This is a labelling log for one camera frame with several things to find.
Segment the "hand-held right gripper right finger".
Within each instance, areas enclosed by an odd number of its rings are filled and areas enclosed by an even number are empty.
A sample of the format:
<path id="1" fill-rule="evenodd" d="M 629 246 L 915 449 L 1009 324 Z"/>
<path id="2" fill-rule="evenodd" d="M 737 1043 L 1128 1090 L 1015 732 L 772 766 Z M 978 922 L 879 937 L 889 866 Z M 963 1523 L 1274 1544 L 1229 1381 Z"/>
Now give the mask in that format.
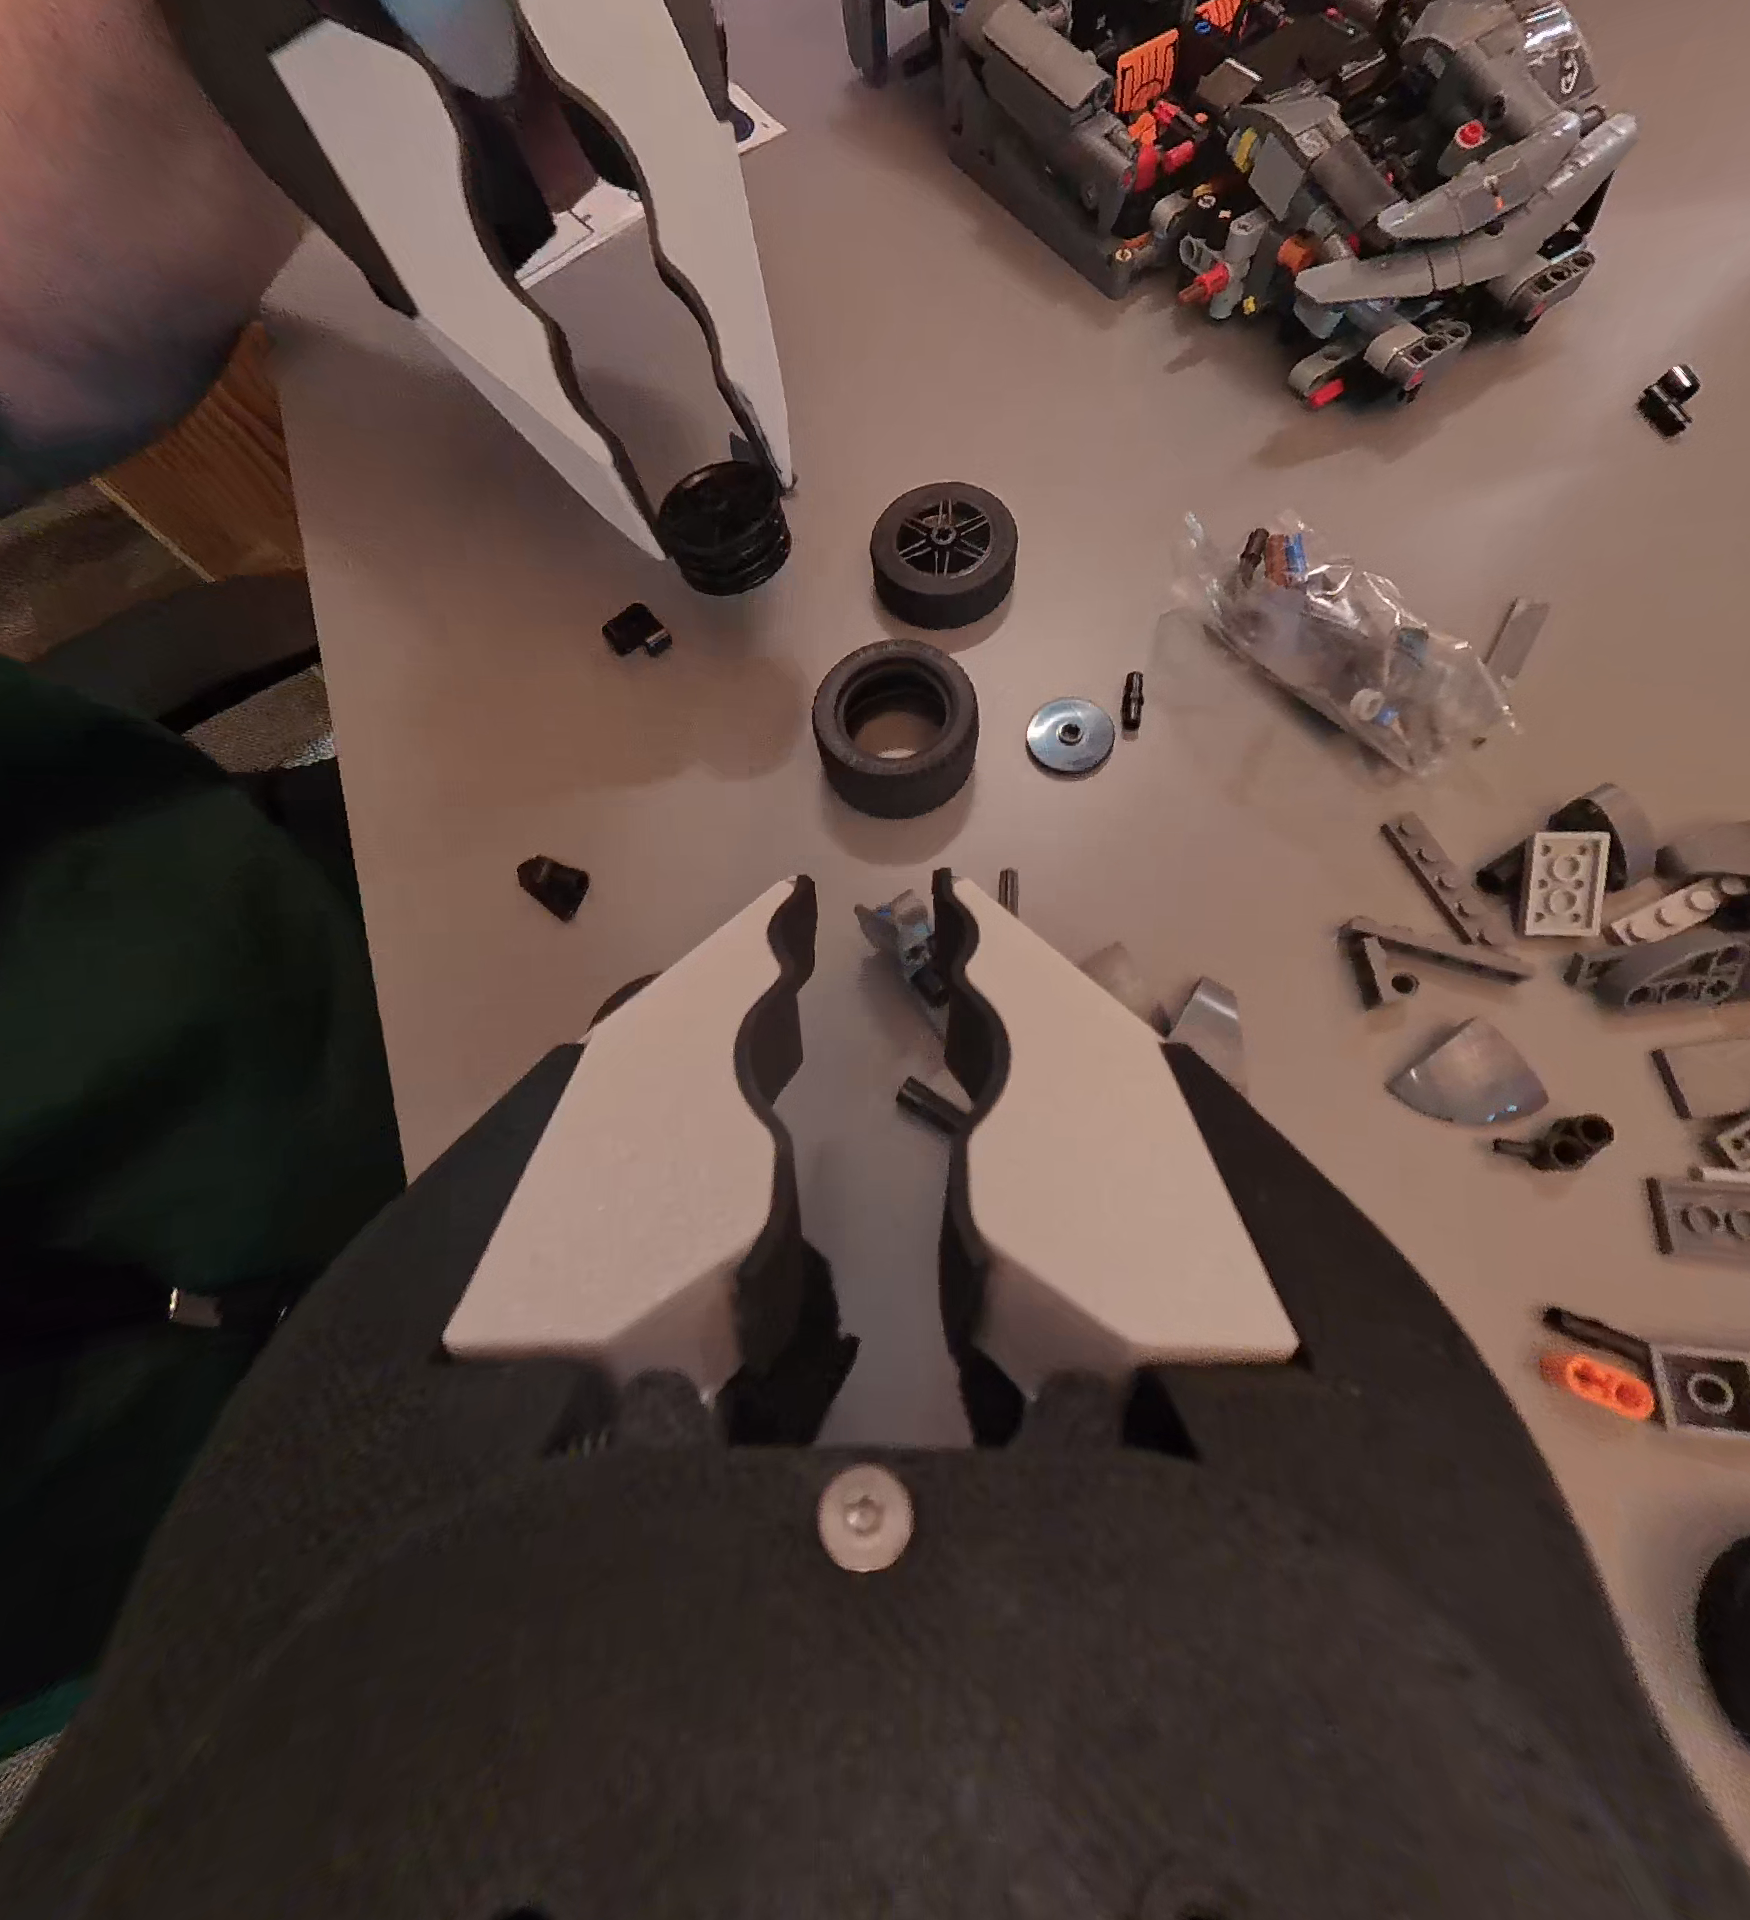
<path id="1" fill-rule="evenodd" d="M 942 1330 L 973 1423 L 1061 1377 L 1281 1366 L 1301 1332 L 1162 1039 L 978 881 L 933 876 L 953 1133 Z"/>

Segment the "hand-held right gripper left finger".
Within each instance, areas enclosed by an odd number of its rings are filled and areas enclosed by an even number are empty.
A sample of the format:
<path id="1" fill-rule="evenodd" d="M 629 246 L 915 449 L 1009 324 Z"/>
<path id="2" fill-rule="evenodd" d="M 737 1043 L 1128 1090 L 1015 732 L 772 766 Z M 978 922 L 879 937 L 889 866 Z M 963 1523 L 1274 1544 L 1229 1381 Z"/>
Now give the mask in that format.
<path id="1" fill-rule="evenodd" d="M 816 928 L 815 878 L 783 878 L 592 1024 L 447 1355 L 681 1373 L 711 1398 L 791 1354 L 808 1258 L 776 1100 Z"/>

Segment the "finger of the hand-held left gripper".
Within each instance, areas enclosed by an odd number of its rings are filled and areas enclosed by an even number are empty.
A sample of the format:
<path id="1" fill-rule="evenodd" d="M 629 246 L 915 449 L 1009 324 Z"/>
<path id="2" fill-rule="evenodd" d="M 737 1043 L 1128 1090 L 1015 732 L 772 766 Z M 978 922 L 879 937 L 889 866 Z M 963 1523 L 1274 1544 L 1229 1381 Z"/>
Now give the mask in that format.
<path id="1" fill-rule="evenodd" d="M 482 110 L 414 41 L 414 4 L 181 2 L 177 41 L 249 156 L 395 312 L 638 551 L 662 559 L 620 444 L 575 396 L 494 209 L 549 213 L 484 163 Z"/>
<path id="2" fill-rule="evenodd" d="M 650 253 L 693 313 L 738 431 L 780 489 L 796 482 L 783 360 L 731 121 L 727 35 L 706 2 L 519 2 L 527 47 L 608 136 Z"/>

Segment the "black spoked toy wheel rim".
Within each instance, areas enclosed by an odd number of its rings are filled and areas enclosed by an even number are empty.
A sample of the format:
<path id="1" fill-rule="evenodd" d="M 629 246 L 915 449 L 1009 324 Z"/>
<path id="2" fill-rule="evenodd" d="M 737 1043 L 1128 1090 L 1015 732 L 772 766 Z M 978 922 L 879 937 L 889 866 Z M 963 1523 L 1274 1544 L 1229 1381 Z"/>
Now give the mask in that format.
<path id="1" fill-rule="evenodd" d="M 705 464 L 682 475 L 654 516 L 657 538 L 698 594 L 733 597 L 767 586 L 792 555 L 784 483 L 754 458 Z"/>

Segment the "toy wheel with tire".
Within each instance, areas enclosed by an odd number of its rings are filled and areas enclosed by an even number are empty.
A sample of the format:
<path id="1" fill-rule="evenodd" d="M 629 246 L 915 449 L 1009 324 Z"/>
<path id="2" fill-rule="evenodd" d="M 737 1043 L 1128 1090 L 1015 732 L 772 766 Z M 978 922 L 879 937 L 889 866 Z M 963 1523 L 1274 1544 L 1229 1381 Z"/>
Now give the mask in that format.
<path id="1" fill-rule="evenodd" d="M 911 627 L 950 632 L 996 612 L 1015 588 L 1019 521 L 977 482 L 949 480 L 894 496 L 869 536 L 876 599 Z"/>

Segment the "grey toy car model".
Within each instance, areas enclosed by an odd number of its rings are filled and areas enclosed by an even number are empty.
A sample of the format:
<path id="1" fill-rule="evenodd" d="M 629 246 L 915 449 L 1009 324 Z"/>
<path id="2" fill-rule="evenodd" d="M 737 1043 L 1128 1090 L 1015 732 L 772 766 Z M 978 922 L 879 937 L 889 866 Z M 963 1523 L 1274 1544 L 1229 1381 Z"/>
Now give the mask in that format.
<path id="1" fill-rule="evenodd" d="M 1639 121 L 1566 4 L 843 4 L 867 83 L 1104 298 L 1279 318 L 1294 396 L 1411 402 L 1591 276 Z"/>

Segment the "grey plate brick assembly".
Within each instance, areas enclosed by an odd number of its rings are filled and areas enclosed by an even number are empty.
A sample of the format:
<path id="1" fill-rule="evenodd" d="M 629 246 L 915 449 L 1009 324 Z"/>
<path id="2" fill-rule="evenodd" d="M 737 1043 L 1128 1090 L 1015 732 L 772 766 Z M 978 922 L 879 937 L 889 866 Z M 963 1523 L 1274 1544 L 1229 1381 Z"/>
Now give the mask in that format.
<path id="1" fill-rule="evenodd" d="M 876 906 L 857 906 L 863 935 L 870 948 L 894 964 L 903 982 L 929 1020 L 937 1039 L 946 1039 L 949 985 L 937 969 L 937 914 L 931 900 L 905 890 Z M 1188 1045 L 1237 1091 L 1249 1093 L 1249 1053 L 1241 1002 L 1232 987 L 1201 973 L 1179 1012 L 1154 996 L 1122 942 L 1107 943 L 1081 964 L 1107 994 L 1173 1043 Z"/>

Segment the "grey curved dome brick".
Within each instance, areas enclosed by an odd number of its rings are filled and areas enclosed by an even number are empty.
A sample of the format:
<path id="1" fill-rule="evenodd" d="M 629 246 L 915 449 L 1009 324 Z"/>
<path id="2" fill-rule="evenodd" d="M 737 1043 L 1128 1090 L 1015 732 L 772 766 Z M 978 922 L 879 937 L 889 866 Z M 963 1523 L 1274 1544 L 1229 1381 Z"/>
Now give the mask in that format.
<path id="1" fill-rule="evenodd" d="M 1536 1069 L 1491 1020 L 1472 1018 L 1387 1080 L 1409 1110 L 1487 1130 L 1543 1114 L 1550 1104 Z"/>

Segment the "black double connector brick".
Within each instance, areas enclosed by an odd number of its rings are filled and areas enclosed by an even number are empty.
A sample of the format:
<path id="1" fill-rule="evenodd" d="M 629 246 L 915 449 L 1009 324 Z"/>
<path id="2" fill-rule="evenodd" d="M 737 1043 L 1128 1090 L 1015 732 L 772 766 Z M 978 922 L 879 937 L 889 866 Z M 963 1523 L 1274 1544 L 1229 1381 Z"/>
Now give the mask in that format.
<path id="1" fill-rule="evenodd" d="M 1617 1139 L 1614 1124 L 1603 1114 L 1559 1115 L 1522 1138 L 1503 1136 L 1488 1143 L 1497 1155 L 1511 1158 L 1532 1171 L 1569 1174 L 1591 1163 Z"/>

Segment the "black round toy disc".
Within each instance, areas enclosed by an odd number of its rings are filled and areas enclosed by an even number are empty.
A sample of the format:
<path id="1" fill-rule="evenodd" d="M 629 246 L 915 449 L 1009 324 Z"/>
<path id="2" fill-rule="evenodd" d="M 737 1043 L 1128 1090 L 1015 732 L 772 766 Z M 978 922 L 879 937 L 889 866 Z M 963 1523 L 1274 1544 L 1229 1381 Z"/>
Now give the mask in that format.
<path id="1" fill-rule="evenodd" d="M 1057 777 L 1095 773 L 1113 756 L 1119 738 L 1119 719 L 1081 693 L 1042 702 L 1026 724 L 1031 759 Z"/>

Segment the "pile of grey toy bricks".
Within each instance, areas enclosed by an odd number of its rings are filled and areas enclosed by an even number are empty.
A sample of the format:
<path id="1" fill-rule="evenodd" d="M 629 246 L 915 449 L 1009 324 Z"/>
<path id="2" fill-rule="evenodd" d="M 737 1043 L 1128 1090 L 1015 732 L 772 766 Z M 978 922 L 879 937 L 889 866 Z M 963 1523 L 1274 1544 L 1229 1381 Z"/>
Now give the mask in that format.
<path id="1" fill-rule="evenodd" d="M 1527 949 L 1554 948 L 1570 994 L 1668 1028 L 1649 1063 L 1701 1175 L 1750 1184 L 1750 818 L 1665 839 L 1624 786 L 1603 781 L 1477 870 L 1417 812 L 1387 820 L 1382 837 L 1442 928 L 1339 925 L 1364 1007 L 1409 1004 L 1435 969 L 1512 992 L 1540 976 Z"/>

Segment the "clear bag of small parts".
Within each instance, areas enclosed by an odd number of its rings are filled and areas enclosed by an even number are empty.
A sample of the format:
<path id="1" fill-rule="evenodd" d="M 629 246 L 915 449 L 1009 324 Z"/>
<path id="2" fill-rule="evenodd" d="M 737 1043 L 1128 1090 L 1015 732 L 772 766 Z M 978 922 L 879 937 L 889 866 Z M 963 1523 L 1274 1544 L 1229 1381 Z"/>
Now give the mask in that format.
<path id="1" fill-rule="evenodd" d="M 1176 528 L 1173 612 L 1397 773 L 1431 777 L 1517 732 L 1479 648 L 1427 622 L 1387 575 L 1329 551 L 1294 514 L 1223 540 Z"/>

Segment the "grey plate with round holes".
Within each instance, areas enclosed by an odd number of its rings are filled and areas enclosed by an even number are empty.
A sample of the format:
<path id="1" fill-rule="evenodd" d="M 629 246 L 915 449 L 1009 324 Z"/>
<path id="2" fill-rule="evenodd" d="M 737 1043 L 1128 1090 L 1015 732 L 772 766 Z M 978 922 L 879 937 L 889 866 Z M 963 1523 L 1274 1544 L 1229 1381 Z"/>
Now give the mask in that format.
<path id="1" fill-rule="evenodd" d="M 1654 1174 L 1646 1197 L 1667 1258 L 1750 1268 L 1750 1181 Z"/>

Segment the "small assembly with orange connector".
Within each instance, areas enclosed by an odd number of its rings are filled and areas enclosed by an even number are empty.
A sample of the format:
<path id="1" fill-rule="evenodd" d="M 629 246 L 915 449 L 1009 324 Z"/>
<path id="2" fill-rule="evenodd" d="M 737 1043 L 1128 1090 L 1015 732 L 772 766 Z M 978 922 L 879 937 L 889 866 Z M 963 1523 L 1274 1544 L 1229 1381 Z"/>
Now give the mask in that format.
<path id="1" fill-rule="evenodd" d="M 1750 1442 L 1750 1351 L 1650 1339 L 1560 1306 L 1538 1320 L 1565 1342 L 1543 1371 L 1584 1401 L 1668 1432 Z"/>

